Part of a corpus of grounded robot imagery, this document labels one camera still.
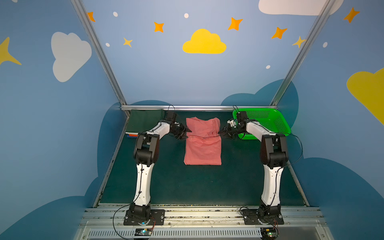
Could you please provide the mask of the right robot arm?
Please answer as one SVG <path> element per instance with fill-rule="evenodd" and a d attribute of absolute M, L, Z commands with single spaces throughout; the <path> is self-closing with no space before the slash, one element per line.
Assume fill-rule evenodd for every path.
<path fill-rule="evenodd" d="M 264 165 L 263 193 L 257 212 L 250 214 L 248 218 L 257 217 L 262 225 L 272 224 L 275 221 L 282 224 L 281 177 L 289 160 L 286 135 L 273 132 L 257 120 L 250 119 L 245 111 L 237 112 L 236 119 L 229 120 L 219 134 L 230 139 L 239 134 L 251 134 L 261 142 L 260 160 Z"/>

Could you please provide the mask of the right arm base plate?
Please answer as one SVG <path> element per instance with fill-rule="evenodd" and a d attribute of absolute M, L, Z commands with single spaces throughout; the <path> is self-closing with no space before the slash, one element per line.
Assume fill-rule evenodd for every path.
<path fill-rule="evenodd" d="M 260 209 L 242 208 L 239 210 L 245 225 L 283 225 L 285 222 L 281 214 L 270 215 Z"/>

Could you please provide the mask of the pink red t-shirt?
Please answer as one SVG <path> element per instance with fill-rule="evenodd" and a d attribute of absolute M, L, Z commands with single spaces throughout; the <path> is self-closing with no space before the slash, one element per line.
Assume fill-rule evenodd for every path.
<path fill-rule="evenodd" d="M 222 138 L 219 135 L 220 120 L 213 118 L 200 120 L 196 117 L 186 119 L 187 133 L 185 165 L 220 166 L 222 164 Z"/>

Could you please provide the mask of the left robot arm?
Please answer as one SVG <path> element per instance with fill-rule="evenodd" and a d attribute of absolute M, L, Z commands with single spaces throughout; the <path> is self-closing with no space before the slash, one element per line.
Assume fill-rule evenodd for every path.
<path fill-rule="evenodd" d="M 177 121 L 174 111 L 167 112 L 166 118 L 160 120 L 155 127 L 140 133 L 133 153 L 137 167 L 137 186 L 133 202 L 130 204 L 129 217 L 144 224 L 151 217 L 151 178 L 160 152 L 160 140 L 173 135 L 178 140 L 185 140 L 190 130 Z"/>

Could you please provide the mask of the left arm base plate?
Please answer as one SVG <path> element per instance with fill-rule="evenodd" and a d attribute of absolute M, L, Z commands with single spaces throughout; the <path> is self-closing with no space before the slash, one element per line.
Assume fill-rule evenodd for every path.
<path fill-rule="evenodd" d="M 162 226 L 165 220 L 165 210 L 128 210 L 124 217 L 124 226 Z"/>

